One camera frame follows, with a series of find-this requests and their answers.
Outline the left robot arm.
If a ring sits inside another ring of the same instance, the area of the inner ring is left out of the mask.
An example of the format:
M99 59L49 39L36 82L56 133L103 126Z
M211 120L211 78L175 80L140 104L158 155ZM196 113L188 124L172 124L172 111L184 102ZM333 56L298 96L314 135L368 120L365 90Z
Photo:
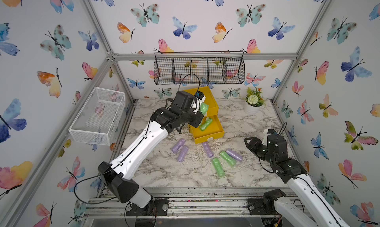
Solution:
M205 95L197 90L195 94L178 91L175 98L154 111L149 122L134 142L110 163L102 162L98 167L104 185L121 203L132 203L139 208L152 205L152 196L133 176L148 154L172 131L181 132L184 125L197 128L203 120Z

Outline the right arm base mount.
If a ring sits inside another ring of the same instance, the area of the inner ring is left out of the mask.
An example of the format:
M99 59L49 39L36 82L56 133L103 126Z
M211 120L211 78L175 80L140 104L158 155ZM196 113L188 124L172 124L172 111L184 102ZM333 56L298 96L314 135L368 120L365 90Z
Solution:
M247 200L247 209L250 215L276 215L275 202L287 195L280 189L265 192L261 198L251 198Z

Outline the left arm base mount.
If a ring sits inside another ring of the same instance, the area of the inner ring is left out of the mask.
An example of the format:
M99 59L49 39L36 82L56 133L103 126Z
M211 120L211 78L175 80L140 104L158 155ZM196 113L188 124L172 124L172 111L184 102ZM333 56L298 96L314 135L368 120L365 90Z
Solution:
M133 203L128 203L125 210L126 216L167 216L169 200L153 198L144 208Z

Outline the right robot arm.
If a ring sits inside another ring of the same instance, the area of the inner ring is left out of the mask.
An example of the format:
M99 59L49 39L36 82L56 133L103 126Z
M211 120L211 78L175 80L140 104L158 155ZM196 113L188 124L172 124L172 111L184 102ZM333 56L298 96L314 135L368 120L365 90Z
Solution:
M279 214L294 227L346 227L348 224L331 207L313 184L305 168L289 156L285 138L274 129L266 129L264 138L248 137L244 139L246 148L259 161L265 161L271 167L270 173L281 178L298 197L308 214L299 209L280 189L267 191L258 200L248 200L251 215Z

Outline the yellow drawer cabinet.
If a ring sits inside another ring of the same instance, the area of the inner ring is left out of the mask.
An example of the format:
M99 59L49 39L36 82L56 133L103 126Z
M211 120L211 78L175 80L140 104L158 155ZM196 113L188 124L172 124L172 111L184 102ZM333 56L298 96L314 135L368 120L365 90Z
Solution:
M225 134L218 118L219 107L211 89L205 86L201 87L199 92L202 92L205 96L204 104L208 105L208 111L198 128L189 125L189 132L193 135L195 144L219 139Z

